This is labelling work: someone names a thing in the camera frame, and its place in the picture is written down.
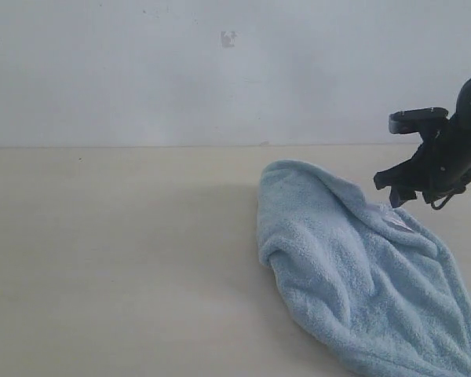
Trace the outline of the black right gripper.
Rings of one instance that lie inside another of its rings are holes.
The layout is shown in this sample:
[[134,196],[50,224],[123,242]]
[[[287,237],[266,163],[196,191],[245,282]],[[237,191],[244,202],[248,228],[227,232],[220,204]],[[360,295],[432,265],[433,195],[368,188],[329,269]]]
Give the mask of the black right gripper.
[[[423,169],[423,196],[446,196],[464,192],[471,182],[471,118],[453,115],[433,139],[431,149],[419,160]],[[416,200],[413,182],[414,163],[408,159],[373,177],[374,187],[382,190],[392,187],[389,202],[392,207],[402,207]]]

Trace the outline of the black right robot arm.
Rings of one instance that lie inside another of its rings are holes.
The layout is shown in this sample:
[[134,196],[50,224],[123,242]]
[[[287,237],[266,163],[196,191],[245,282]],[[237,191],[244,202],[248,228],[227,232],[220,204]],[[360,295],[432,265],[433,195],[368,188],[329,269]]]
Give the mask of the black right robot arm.
[[377,190],[390,187],[389,202],[398,208],[417,199],[440,210],[471,183],[471,78],[459,91],[455,113],[441,107],[389,115],[391,134],[417,133],[422,143],[413,156],[374,175]]

